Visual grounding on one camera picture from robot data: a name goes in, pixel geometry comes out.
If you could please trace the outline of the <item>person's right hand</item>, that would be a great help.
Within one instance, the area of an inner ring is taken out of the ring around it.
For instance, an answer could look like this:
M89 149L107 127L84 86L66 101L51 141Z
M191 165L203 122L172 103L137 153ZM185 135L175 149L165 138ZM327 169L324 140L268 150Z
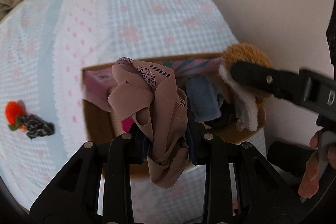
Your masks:
M327 154L330 165L335 169L336 165L336 154L335 154L335 144L330 146ZM303 175L301 184L298 188L298 194L302 198L312 198L319 190L319 165L316 153L311 155L309 160L306 162L306 171Z

